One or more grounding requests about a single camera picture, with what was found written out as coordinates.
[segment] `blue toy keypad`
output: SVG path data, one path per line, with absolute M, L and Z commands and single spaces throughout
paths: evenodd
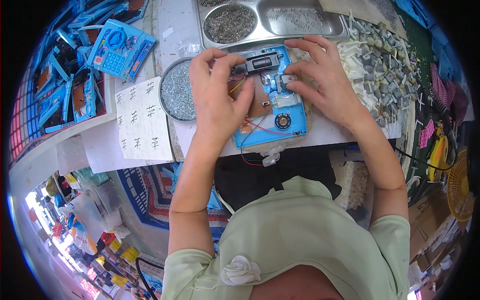
M 133 81 L 156 39 L 117 20 L 106 21 L 87 64 L 114 77 Z

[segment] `sticker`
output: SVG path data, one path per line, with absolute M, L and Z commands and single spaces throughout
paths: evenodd
M 166 38 L 167 36 L 171 35 L 173 33 L 173 28 L 170 27 L 169 29 L 165 30 L 162 35 L 163 35 L 163 38 Z

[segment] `yellow fan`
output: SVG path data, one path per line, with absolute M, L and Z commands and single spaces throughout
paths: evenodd
M 455 165 L 446 172 L 448 206 L 458 221 L 467 221 L 473 212 L 475 199 L 468 188 L 467 149 L 458 153 Z

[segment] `white fabric flower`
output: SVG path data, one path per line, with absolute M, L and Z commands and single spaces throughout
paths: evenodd
M 223 268 L 220 277 L 229 286 L 240 286 L 252 281 L 260 281 L 260 267 L 245 256 L 235 256 L 230 264 Z

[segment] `pink plastic piece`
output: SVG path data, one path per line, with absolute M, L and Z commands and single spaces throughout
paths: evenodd
M 423 149 L 427 146 L 428 140 L 431 138 L 435 128 L 433 126 L 433 120 L 430 119 L 425 129 L 420 131 L 420 149 Z

